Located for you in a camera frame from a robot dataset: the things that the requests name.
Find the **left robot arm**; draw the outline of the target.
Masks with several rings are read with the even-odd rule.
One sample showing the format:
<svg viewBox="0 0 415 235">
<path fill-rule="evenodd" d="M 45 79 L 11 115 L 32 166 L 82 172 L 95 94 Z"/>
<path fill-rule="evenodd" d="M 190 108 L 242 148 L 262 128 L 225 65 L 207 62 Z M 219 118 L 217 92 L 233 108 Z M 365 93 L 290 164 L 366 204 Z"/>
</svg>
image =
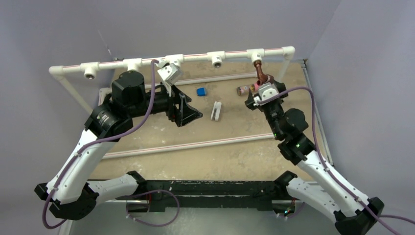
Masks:
<svg viewBox="0 0 415 235">
<path fill-rule="evenodd" d="M 168 92 L 153 83 L 152 89 L 146 91 L 141 73 L 122 73 L 112 83 L 112 91 L 104 102 L 93 109 L 62 169 L 48 183 L 36 186 L 35 193 L 46 202 L 44 212 L 63 220 L 80 220 L 108 200 L 123 196 L 142 199 L 146 194 L 145 180 L 136 172 L 102 183 L 90 183 L 88 179 L 104 155 L 122 137 L 133 133 L 134 118 L 147 120 L 151 114 L 165 113 L 171 122 L 182 127 L 202 117 L 190 102 L 191 98 L 177 87 Z"/>
</svg>

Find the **brown faucet with blue cap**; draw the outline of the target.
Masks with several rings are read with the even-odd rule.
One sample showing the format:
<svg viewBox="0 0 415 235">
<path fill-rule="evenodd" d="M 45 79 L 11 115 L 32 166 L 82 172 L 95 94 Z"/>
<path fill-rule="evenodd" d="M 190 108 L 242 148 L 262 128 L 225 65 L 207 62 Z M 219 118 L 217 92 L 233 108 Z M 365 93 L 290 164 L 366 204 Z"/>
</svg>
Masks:
<svg viewBox="0 0 415 235">
<path fill-rule="evenodd" d="M 262 62 L 260 60 L 256 60 L 253 62 L 253 66 L 256 69 L 257 74 L 257 85 L 261 86 L 265 83 L 273 83 L 274 77 L 270 74 L 265 74 L 262 70 Z"/>
</svg>

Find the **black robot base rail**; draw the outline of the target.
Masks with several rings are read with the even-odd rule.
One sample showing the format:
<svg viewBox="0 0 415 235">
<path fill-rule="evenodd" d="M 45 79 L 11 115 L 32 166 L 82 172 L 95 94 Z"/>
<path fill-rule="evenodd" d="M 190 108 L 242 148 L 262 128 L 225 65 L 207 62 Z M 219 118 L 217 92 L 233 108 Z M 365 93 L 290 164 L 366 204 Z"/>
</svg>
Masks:
<svg viewBox="0 0 415 235">
<path fill-rule="evenodd" d="M 292 214 L 299 203 L 276 181 L 148 180 L 127 200 L 144 200 L 151 212 L 167 208 L 256 209 Z"/>
</svg>

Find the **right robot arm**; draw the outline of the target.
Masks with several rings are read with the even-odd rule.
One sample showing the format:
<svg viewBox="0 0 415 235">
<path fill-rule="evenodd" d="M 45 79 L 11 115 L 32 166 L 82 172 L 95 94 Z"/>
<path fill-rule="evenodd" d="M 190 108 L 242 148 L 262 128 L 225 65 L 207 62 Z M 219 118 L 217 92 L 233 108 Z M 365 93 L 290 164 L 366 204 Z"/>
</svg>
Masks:
<svg viewBox="0 0 415 235">
<path fill-rule="evenodd" d="M 297 166 L 317 183 L 315 186 L 287 171 L 275 185 L 276 196 L 289 196 L 310 205 L 330 219 L 342 235 L 364 235 L 378 221 L 384 203 L 377 197 L 369 198 L 354 187 L 322 156 L 318 146 L 315 123 L 313 140 L 304 131 L 309 127 L 302 110 L 282 107 L 283 98 L 291 89 L 283 83 L 265 83 L 256 94 L 249 92 L 245 105 L 260 110 L 270 126 L 282 156 Z"/>
</svg>

